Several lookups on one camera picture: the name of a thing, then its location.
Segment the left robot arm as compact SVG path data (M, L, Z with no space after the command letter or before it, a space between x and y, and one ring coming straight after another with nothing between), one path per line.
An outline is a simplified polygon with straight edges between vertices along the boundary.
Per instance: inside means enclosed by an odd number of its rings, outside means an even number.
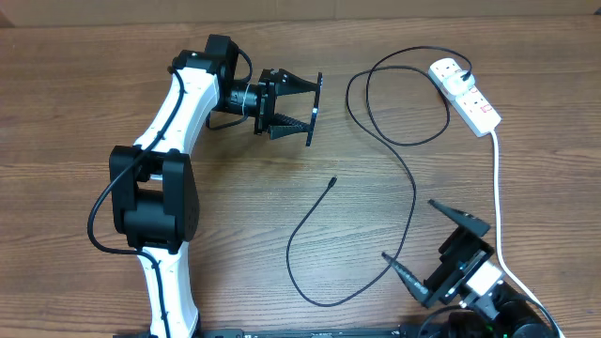
M275 103L281 96L320 95L323 80L265 69L253 84L235 76L245 55L221 35L210 36L202 52L181 51L152 124L132 146L116 146L110 155L114 224L144 269L152 311L148 337L194 337L200 331L189 272L189 244L200 216L191 153L211 113L236 115L238 123L252 118L254 133L270 139L313 137L314 120L278 114Z

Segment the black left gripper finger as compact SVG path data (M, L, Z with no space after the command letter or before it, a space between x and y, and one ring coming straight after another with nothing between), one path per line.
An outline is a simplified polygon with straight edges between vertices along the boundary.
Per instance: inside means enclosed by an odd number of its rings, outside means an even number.
M294 117L275 114L269 124L270 139L275 140L296 133L309 133L311 125Z
M274 79L274 93L276 97L317 92L318 83L312 83L298 77L285 69L278 69Z

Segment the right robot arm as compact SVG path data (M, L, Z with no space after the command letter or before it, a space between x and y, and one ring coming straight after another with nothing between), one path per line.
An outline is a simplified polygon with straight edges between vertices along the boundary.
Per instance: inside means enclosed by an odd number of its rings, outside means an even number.
M410 295L425 308L440 302L417 329L418 337L557 337L551 315L504 281L505 273L491 263L494 248L484 241L490 225L468 212L433 199L428 204L456 224L440 245L440 265L419 280L393 257L381 256L399 276Z

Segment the blue Samsung smartphone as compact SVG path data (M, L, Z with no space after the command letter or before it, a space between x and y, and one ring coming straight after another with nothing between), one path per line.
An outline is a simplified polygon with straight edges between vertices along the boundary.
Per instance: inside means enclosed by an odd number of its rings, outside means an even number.
M306 143L305 143L305 145L307 147L311 145L313 136L314 136L314 132L315 132L316 120L317 120L317 116L319 113L319 102L320 102L322 85L323 85L323 74L322 74L322 72L319 72L318 76L317 76L317 80L316 80L316 91L315 91L316 93L315 93L315 99L314 99L314 106L313 106L312 113L311 113L311 120L309 123L309 128L307 131L307 137L306 137Z

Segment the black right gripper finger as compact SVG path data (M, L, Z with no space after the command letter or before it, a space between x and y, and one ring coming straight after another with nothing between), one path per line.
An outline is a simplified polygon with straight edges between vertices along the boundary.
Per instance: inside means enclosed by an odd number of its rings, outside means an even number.
M392 256L382 252L382 258L397 273L403 285L407 288L410 295L421 304L425 304L431 296L430 290L423 285L412 272L395 260Z
M445 216L447 216L458 226L470 230L474 235L480 238L483 237L490 230L490 225L488 223L481 220L480 218L473 216L472 214L466 211L452 207L447 207L442 203L435 201L434 199L430 199L428 201L428 204L440 211Z

